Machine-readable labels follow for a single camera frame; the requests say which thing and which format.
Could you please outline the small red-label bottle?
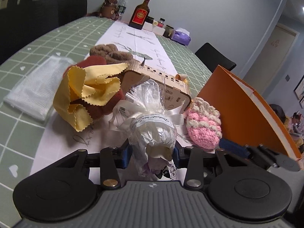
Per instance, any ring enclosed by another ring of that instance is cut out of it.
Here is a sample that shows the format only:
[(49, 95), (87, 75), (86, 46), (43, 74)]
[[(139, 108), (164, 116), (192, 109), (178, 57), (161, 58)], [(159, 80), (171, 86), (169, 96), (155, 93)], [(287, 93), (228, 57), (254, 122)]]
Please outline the small red-label bottle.
[(158, 25), (157, 26), (160, 27), (160, 28), (163, 28), (164, 22), (165, 22), (165, 19), (164, 18), (160, 18), (159, 21), (158, 21)]

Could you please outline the seated person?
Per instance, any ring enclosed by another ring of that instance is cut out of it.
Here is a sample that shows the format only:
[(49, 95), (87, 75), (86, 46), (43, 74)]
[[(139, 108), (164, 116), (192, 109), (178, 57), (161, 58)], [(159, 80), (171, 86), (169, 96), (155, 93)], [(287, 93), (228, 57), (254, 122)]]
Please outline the seated person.
[(297, 113), (294, 113), (292, 117), (286, 116), (285, 112), (283, 111), (282, 107), (277, 104), (270, 104), (269, 105), (273, 111), (276, 113), (278, 118), (284, 124), (284, 127), (287, 129), (289, 135), (293, 139), (295, 145), (303, 152), (303, 137), (300, 135), (300, 132), (297, 129), (297, 126), (300, 122), (300, 116)]

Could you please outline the cellophane gift bundle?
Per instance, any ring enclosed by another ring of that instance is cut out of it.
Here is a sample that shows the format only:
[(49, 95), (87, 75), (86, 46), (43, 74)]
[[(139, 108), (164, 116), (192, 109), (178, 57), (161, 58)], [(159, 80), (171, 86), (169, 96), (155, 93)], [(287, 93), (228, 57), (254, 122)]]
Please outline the cellophane gift bundle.
[(127, 135), (139, 175), (176, 180), (173, 151), (177, 126), (183, 124), (182, 106), (167, 110), (164, 91), (148, 79), (133, 86), (115, 105), (109, 128)]

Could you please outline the brown liquor bottle red label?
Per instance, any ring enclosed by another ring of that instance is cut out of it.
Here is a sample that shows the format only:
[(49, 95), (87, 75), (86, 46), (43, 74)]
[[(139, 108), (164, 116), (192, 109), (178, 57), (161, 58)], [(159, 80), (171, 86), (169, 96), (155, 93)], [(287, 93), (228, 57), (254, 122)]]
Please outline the brown liquor bottle red label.
[(150, 0), (144, 0), (144, 2), (140, 5), (138, 5), (133, 15), (129, 21), (128, 26), (141, 30), (143, 28), (144, 22), (146, 20), (146, 17), (149, 15), (150, 9), (148, 6)]

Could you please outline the dark small jar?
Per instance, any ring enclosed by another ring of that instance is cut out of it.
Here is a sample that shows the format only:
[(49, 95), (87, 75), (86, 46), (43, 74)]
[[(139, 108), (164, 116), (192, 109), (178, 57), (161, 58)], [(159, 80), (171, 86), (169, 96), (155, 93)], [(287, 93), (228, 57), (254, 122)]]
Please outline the dark small jar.
[(166, 26), (165, 26), (165, 31), (164, 31), (163, 36), (164, 36), (165, 38), (170, 38), (170, 36), (171, 36), (173, 30), (174, 30), (174, 28), (173, 28), (172, 26), (166, 25)]

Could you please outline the pink white crochet pouch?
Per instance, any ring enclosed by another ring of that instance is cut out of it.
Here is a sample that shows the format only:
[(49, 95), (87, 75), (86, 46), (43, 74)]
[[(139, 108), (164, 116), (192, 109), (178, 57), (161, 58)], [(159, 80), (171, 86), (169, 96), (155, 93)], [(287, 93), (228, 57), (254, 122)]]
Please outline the pink white crochet pouch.
[(195, 97), (185, 112), (188, 135), (195, 145), (214, 150), (222, 138), (220, 112), (200, 97)]

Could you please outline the red heart sponge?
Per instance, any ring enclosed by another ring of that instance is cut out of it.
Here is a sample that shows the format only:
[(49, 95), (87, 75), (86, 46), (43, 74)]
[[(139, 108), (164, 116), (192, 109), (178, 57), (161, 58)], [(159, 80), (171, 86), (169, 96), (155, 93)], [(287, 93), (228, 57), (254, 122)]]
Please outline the red heart sponge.
[(75, 65), (85, 71), (81, 91), (70, 86), (70, 105), (82, 105), (93, 120), (112, 112), (114, 106), (125, 99), (121, 89), (121, 74), (128, 63), (107, 64), (100, 56), (89, 56)]

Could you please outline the clear plastic water bottle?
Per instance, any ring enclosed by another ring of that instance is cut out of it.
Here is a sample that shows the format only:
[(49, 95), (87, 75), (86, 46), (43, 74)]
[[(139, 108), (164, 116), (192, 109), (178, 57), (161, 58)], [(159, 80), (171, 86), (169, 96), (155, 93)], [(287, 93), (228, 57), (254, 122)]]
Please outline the clear plastic water bottle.
[(117, 5), (117, 13), (119, 15), (118, 20), (121, 21), (127, 6), (128, 0), (120, 0)]

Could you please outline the brown bear figure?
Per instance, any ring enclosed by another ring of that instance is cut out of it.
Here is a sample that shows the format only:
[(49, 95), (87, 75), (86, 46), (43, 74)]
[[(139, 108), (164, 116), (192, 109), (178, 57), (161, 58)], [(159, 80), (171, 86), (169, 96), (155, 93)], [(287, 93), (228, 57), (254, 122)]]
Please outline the brown bear figure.
[(99, 16), (116, 21), (119, 18), (117, 0), (104, 0), (99, 10)]

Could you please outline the orange cardboard box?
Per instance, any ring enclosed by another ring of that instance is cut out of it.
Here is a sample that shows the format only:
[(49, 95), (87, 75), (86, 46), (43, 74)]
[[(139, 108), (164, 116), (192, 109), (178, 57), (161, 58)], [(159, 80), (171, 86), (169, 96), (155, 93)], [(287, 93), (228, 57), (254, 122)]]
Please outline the orange cardboard box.
[(293, 160), (300, 150), (273, 109), (250, 85), (217, 66), (198, 97), (220, 113), (223, 138), (240, 146), (264, 145)]

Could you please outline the yellow zigzag-edge cloth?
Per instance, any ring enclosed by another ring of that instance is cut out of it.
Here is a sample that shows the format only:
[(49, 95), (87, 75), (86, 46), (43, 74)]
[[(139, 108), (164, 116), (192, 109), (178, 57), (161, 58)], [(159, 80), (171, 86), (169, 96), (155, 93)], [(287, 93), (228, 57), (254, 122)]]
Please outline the yellow zigzag-edge cloth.
[(128, 68), (127, 63), (93, 65), (85, 68), (73, 65), (64, 75), (54, 96), (53, 107), (77, 132), (83, 131), (93, 118), (80, 100), (89, 105), (105, 106), (120, 90), (117, 77)]

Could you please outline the door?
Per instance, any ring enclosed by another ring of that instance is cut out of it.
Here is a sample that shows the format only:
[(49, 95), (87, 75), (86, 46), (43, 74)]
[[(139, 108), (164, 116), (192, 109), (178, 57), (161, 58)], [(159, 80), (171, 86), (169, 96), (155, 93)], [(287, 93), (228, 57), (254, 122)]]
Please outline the door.
[(263, 94), (279, 72), (299, 33), (278, 23), (243, 80)]

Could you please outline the small white box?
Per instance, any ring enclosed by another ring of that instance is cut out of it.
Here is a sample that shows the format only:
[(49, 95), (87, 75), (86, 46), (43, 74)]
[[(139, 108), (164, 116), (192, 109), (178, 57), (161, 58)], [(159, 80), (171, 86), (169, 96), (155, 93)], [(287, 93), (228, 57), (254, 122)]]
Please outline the small white box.
[(164, 28), (161, 28), (157, 25), (154, 25), (154, 24), (151, 24), (151, 23), (148, 23), (148, 22), (144, 22), (144, 25), (143, 25), (142, 29), (146, 30), (146, 31), (149, 31), (149, 32), (152, 32), (156, 35), (160, 35), (160, 36), (162, 36), (165, 33)]

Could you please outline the framed wall picture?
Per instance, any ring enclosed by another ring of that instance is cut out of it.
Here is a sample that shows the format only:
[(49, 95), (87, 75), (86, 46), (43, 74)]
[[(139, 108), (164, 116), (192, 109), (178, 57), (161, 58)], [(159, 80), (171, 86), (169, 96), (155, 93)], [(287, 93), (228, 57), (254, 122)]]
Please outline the framed wall picture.
[(297, 84), (296, 88), (294, 89), (294, 94), (297, 98), (300, 107), (303, 109), (303, 99), (304, 99), (304, 76), (302, 76), (301, 80)]

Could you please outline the purple tissue box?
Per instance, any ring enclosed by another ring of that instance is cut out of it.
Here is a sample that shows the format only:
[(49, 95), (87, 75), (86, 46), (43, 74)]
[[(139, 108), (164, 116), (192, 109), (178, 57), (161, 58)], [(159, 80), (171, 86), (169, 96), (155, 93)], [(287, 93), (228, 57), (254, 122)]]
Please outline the purple tissue box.
[(191, 41), (190, 33), (183, 28), (174, 29), (170, 39), (184, 46), (188, 46)]

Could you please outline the black chair right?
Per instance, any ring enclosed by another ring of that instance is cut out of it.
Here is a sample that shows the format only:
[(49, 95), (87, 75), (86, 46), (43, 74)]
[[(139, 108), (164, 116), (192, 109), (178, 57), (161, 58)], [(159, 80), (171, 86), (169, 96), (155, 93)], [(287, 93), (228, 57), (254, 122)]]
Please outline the black chair right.
[(195, 52), (195, 55), (208, 68), (210, 72), (214, 72), (218, 65), (228, 71), (233, 70), (237, 64), (226, 58), (210, 43), (205, 43)]

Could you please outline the brown fuzzy towel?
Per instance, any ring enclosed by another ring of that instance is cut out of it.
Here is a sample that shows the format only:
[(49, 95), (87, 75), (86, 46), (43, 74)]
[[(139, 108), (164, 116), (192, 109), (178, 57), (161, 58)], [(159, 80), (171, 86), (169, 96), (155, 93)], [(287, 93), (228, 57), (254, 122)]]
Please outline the brown fuzzy towel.
[(129, 52), (119, 51), (114, 44), (99, 44), (90, 49), (90, 56), (103, 57), (107, 64), (132, 63), (135, 59)]

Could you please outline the white mesh fabric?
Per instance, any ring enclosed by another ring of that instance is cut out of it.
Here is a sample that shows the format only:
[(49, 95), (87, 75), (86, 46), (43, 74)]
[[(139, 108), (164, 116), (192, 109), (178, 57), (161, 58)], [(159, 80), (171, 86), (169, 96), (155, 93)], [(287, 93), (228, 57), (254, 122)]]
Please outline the white mesh fabric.
[(15, 86), (4, 102), (37, 120), (46, 120), (65, 70), (75, 64), (67, 57), (49, 57)]

